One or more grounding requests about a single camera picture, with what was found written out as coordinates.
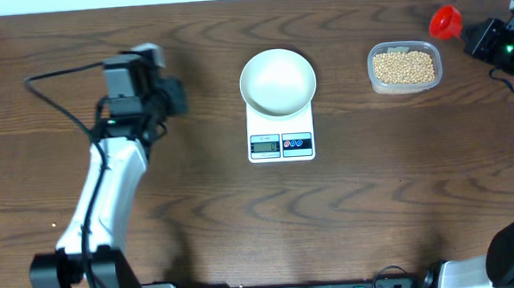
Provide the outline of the red plastic measuring scoop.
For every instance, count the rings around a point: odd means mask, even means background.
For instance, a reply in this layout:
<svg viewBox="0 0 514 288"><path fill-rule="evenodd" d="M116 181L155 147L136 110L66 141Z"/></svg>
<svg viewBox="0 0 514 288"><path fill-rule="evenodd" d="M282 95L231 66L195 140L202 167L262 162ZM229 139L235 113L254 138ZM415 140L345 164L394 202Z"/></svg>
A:
<svg viewBox="0 0 514 288"><path fill-rule="evenodd" d="M445 40L460 38L462 27L462 15L453 5L443 5L429 22L429 36Z"/></svg>

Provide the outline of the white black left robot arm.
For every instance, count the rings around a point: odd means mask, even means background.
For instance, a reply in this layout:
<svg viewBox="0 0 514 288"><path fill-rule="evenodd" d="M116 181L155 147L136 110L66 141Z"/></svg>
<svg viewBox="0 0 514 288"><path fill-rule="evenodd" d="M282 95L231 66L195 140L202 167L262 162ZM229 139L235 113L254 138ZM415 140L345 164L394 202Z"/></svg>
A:
<svg viewBox="0 0 514 288"><path fill-rule="evenodd" d="M106 94L95 121L82 132L90 163L79 203L55 252L34 256L32 288L177 288L141 284L124 255L134 196L153 145L167 133L166 119L187 112L181 82L162 77L165 58L142 44L99 62Z"/></svg>

